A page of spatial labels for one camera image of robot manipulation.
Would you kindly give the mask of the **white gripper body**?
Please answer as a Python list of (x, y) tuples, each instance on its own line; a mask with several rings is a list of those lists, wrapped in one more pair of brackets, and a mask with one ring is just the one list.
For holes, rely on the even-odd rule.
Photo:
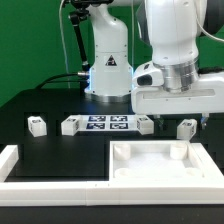
[(168, 92), (162, 84), (162, 73), (152, 62), (139, 66), (133, 77), (133, 112), (140, 115), (224, 112), (224, 71), (200, 75), (186, 91)]

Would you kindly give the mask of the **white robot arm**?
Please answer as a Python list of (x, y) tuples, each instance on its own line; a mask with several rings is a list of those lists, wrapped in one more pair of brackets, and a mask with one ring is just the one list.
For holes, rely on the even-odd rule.
[(224, 72), (200, 72), (196, 46), (198, 36), (224, 26), (224, 0), (137, 1), (140, 38), (152, 47), (152, 60), (137, 69), (126, 59), (126, 26), (105, 4), (88, 8), (95, 41), (88, 98), (130, 97), (138, 115), (224, 112)]

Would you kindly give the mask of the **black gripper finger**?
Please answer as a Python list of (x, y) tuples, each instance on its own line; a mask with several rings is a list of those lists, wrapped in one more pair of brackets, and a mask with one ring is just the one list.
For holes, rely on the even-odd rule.
[(165, 120), (164, 120), (164, 118), (161, 115), (155, 115), (154, 119), (155, 119), (159, 129), (161, 131), (163, 131), (164, 128), (165, 128)]
[(209, 113), (202, 113), (200, 121), (202, 130), (206, 128), (208, 119), (209, 119)]

